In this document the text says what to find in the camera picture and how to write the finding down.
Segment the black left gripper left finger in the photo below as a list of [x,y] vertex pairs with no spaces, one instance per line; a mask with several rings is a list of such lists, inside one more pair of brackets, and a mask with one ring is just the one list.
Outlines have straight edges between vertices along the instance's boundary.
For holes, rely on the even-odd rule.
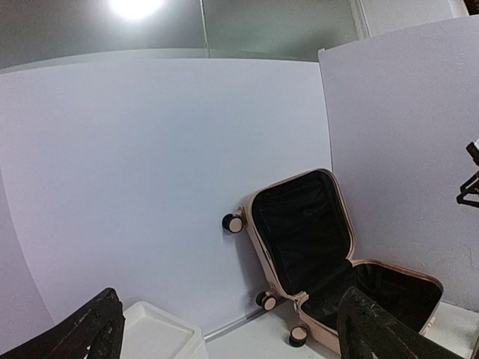
[[65,320],[1,355],[23,358],[119,358],[124,333],[123,305],[105,288]]

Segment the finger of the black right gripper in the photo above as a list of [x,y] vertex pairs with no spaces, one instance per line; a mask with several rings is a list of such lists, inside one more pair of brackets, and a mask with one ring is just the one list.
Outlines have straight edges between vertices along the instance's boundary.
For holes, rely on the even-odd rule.
[[459,205],[471,206],[474,208],[479,207],[478,175],[479,172],[476,172],[460,186],[460,193],[456,197],[456,201]]

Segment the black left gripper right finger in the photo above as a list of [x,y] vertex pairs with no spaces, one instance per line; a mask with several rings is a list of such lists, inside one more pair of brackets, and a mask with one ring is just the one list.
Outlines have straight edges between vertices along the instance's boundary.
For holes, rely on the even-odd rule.
[[337,328],[342,358],[457,356],[406,327],[355,287],[350,287],[340,301]]

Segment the white drawer cabinet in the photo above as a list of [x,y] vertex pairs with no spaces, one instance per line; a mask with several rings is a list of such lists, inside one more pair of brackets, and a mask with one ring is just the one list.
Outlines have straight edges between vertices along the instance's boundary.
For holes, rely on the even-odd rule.
[[208,358],[201,329],[145,301],[134,303],[125,317],[121,359]]

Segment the pink hard-shell suitcase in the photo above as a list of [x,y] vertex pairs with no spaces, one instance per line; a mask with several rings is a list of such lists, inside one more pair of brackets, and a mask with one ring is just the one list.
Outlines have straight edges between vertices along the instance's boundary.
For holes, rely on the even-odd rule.
[[354,258],[356,238],[341,188],[324,168],[272,184],[222,219],[230,233],[246,231],[268,288],[256,304],[272,310],[291,301],[299,322],[289,343],[308,340],[338,352],[338,306],[352,286],[408,328],[425,334],[444,287],[435,277],[380,260]]

